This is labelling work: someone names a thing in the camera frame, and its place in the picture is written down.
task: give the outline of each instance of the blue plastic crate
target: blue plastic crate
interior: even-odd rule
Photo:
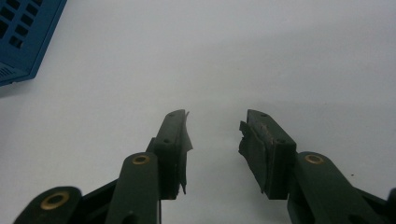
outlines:
[[[66,0],[0,0],[0,86],[34,78]]]

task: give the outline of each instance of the white surface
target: white surface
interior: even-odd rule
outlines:
[[[396,187],[394,1],[69,0],[36,79],[0,88],[0,223],[39,193],[118,177],[189,110],[167,223],[290,223],[237,152],[249,108],[356,187]]]

